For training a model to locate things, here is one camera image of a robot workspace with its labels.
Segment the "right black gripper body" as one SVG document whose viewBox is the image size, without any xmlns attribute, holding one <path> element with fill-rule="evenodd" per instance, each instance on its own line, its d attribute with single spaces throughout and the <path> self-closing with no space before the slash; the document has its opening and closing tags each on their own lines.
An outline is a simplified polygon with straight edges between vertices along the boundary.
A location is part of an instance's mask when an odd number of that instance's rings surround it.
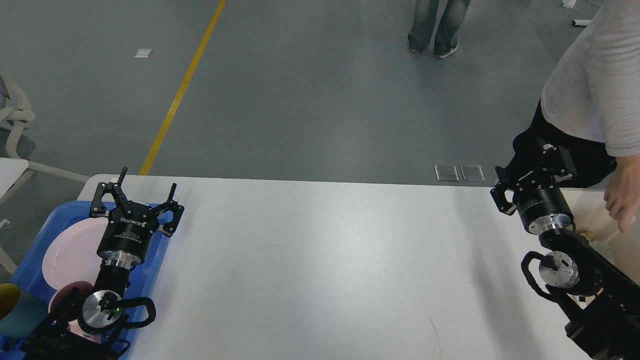
<svg viewBox="0 0 640 360">
<path fill-rule="evenodd" d="M 521 181 L 515 186 L 513 205 L 524 230 L 531 235 L 575 225 L 574 215 L 557 186 Z"/>
</svg>

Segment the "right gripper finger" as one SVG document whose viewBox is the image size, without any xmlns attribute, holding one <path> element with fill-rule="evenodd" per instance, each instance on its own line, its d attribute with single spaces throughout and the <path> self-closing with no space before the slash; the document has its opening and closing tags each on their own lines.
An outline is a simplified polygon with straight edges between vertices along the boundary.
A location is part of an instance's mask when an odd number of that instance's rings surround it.
<svg viewBox="0 0 640 360">
<path fill-rule="evenodd" d="M 519 212 L 515 196 L 522 191 L 519 185 L 522 181 L 521 177 L 510 177 L 509 173 L 502 166 L 494 167 L 494 171 L 497 175 L 497 182 L 494 187 L 490 189 L 491 198 L 501 214 L 511 216 Z M 507 199 L 507 191 L 513 193 L 512 200 Z"/>
<path fill-rule="evenodd" d="M 535 144 L 540 152 L 540 158 L 535 165 L 537 184 L 541 187 L 555 187 L 578 177 L 578 170 L 566 148 L 550 144 L 541 137 L 535 139 Z"/>
</svg>

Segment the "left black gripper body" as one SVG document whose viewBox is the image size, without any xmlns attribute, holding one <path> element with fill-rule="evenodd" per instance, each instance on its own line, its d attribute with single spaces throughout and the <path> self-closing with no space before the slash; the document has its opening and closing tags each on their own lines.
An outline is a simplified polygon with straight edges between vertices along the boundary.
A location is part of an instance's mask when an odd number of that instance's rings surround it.
<svg viewBox="0 0 640 360">
<path fill-rule="evenodd" d="M 131 210 L 115 207 L 96 217 L 106 218 L 107 225 L 96 254 L 106 266 L 130 271 L 144 264 L 154 232 L 160 228 L 158 212 L 149 203 L 133 203 Z"/>
</svg>

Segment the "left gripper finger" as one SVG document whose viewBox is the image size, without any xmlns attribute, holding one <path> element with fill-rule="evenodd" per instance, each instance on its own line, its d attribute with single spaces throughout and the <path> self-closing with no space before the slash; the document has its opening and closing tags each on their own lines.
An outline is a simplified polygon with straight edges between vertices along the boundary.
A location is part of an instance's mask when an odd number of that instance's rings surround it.
<svg viewBox="0 0 640 360">
<path fill-rule="evenodd" d="M 108 217 L 106 206 L 103 203 L 103 197 L 107 194 L 112 196 L 115 208 L 123 210 L 126 215 L 131 214 L 130 201 L 122 191 L 122 182 L 124 181 L 127 172 L 128 167 L 123 167 L 115 182 L 110 181 L 98 183 L 89 208 L 90 218 Z"/>
<path fill-rule="evenodd" d="M 177 187 L 176 183 L 172 183 L 167 200 L 150 208 L 150 230 L 152 232 L 160 232 L 165 237 L 173 237 L 178 230 L 185 207 L 174 199 Z M 160 223 L 159 218 L 166 213 L 170 213 L 171 218 L 165 223 Z"/>
</svg>

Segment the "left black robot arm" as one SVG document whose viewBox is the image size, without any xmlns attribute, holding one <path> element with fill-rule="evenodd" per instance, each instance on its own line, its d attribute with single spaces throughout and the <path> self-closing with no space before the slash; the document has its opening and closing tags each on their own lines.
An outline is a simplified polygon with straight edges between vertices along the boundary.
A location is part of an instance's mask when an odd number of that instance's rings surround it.
<svg viewBox="0 0 640 360">
<path fill-rule="evenodd" d="M 156 236 L 171 238 L 185 207 L 175 198 L 156 205 L 127 198 L 123 168 L 115 181 L 99 182 L 88 209 L 90 219 L 106 221 L 100 241 L 91 248 L 100 260 L 89 291 L 74 286 L 25 338 L 26 360 L 118 360 L 130 348 L 126 335 L 151 325 L 157 312 L 148 297 L 155 274 L 137 276 L 162 263 L 151 251 Z"/>
</svg>

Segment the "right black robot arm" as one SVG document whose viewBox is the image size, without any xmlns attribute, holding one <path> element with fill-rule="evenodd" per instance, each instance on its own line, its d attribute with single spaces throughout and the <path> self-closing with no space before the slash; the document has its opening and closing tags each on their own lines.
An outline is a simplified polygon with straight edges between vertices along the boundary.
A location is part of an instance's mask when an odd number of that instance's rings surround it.
<svg viewBox="0 0 640 360">
<path fill-rule="evenodd" d="M 500 166 L 490 194 L 497 209 L 517 213 L 523 228 L 548 253 L 526 253 L 521 270 L 538 296 L 556 303 L 567 316 L 567 337 L 594 360 L 640 357 L 639 286 L 599 254 L 574 225 L 560 182 L 576 177 L 562 146 L 534 141 L 537 159 L 530 171 L 509 178 Z"/>
</svg>

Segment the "person's bare hand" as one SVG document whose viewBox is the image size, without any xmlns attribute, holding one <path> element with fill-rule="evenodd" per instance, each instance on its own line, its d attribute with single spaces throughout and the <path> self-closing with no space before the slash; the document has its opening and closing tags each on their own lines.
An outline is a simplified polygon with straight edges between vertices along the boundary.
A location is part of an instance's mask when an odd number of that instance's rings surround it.
<svg viewBox="0 0 640 360">
<path fill-rule="evenodd" d="M 618 230 L 625 233 L 640 207 L 640 155 L 615 159 L 616 167 L 606 186 L 603 200 L 610 218 L 617 221 Z"/>
</svg>

